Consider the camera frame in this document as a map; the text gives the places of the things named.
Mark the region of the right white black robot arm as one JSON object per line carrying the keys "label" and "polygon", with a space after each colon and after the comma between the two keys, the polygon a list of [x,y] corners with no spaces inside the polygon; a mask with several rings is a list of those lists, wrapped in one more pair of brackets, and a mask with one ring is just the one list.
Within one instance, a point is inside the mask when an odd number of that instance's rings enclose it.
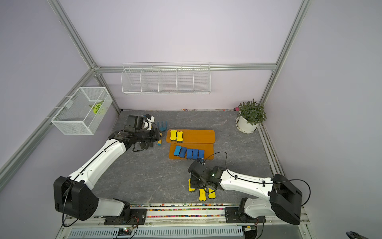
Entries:
{"label": "right white black robot arm", "polygon": [[302,192],[283,175],[261,178],[193,162],[188,169],[191,187],[237,191],[247,194],[236,208],[226,208],[227,223],[257,223],[261,217],[276,216],[292,225],[300,224]]}

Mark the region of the yellow eraser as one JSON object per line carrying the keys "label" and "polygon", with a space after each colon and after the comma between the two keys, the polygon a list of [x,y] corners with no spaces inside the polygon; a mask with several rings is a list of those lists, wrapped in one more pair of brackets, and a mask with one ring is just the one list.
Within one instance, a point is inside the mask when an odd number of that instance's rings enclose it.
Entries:
{"label": "yellow eraser", "polygon": [[189,188],[188,188],[188,191],[189,192],[195,192],[196,189],[192,187],[192,184],[191,184],[191,179],[188,180],[188,184],[189,184]]}
{"label": "yellow eraser", "polygon": [[171,141],[177,140],[177,130],[176,129],[170,130],[170,140]]}
{"label": "yellow eraser", "polygon": [[199,201],[203,202],[207,200],[206,192],[204,189],[199,189]]}
{"label": "yellow eraser", "polygon": [[183,133],[184,133],[183,131],[177,131],[177,139],[176,139],[177,142],[183,142],[184,141]]}
{"label": "yellow eraser", "polygon": [[216,194],[215,194],[215,190],[213,189],[208,189],[208,198],[209,199],[215,199],[216,198]]}

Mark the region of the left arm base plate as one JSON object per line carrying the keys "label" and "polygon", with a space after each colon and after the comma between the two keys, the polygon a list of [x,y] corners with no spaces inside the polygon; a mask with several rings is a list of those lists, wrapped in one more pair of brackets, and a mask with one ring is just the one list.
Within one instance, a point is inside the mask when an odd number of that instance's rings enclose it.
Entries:
{"label": "left arm base plate", "polygon": [[105,217],[105,226],[118,225],[144,225],[147,216],[147,210],[141,208],[129,208],[122,212],[118,217]]}

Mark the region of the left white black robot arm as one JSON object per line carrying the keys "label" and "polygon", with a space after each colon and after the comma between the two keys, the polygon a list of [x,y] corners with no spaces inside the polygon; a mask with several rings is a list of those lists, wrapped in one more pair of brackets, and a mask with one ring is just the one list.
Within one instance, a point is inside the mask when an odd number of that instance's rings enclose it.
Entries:
{"label": "left white black robot arm", "polygon": [[91,159],[69,176],[60,176],[55,180],[56,211],[81,221],[105,217],[109,225],[129,223],[132,215],[128,202],[99,198],[92,189],[112,163],[130,147],[139,143],[141,150],[146,150],[160,140],[160,134],[154,116],[129,115],[124,128],[114,131]]}

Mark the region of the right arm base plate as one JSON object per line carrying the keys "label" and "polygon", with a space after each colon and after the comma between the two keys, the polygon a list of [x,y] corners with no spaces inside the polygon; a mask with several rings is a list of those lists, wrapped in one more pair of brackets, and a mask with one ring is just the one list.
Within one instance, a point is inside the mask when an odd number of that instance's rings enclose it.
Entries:
{"label": "right arm base plate", "polygon": [[258,216],[256,218],[252,218],[246,215],[244,212],[241,212],[239,210],[239,207],[224,208],[224,216],[225,216],[225,221],[228,224],[238,224],[238,223],[258,224],[258,223],[266,222],[265,216]]}

